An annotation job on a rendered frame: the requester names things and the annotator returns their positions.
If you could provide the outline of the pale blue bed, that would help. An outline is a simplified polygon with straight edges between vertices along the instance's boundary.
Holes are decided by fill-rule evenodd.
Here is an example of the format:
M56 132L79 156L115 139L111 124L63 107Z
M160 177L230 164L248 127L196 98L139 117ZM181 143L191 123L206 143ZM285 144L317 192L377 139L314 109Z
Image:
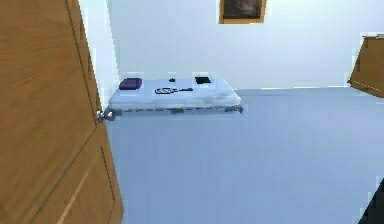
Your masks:
M137 90L118 88L111 96L107 108L115 112L115 117L123 113L165 111L170 114L181 114L187 111L192 113L197 111L243 112L241 98L224 79L210 78L211 83L207 84L197 84L195 77L175 80L174 83L169 82L169 79L142 80L142 86ZM166 87L193 88L193 91L155 94L155 89Z

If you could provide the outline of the purple pillow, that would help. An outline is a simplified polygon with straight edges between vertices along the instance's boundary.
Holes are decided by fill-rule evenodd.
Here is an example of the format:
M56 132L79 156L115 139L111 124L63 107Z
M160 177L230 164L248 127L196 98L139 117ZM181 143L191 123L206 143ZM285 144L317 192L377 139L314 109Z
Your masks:
M141 78L125 78L119 84L120 90L137 90L142 86Z

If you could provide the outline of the wood framed dark picture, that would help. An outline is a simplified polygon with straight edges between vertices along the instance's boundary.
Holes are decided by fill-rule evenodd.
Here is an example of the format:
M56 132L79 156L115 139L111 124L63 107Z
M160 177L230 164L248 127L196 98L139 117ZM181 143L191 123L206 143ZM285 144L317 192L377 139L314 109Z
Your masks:
M267 0L219 0L219 23L263 23L266 3Z

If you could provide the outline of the brown wooden room door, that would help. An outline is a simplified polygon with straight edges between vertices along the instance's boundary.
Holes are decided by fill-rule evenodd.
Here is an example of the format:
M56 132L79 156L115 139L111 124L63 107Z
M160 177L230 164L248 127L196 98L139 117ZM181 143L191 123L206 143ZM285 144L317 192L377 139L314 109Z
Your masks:
M0 0L0 224L121 224L79 0Z

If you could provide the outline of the brown wooden cupboard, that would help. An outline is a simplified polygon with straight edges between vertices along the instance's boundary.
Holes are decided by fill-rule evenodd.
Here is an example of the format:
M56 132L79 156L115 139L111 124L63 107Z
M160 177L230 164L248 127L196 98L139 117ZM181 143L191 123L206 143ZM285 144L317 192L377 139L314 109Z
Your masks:
M347 83L354 89L384 98L384 34L363 38Z

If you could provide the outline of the black furniture corner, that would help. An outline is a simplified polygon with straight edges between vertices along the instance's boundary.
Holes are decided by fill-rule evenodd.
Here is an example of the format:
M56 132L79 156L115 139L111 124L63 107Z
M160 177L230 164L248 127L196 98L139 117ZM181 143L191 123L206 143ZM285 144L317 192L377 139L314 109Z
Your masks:
M358 224L384 224L384 178L380 181Z

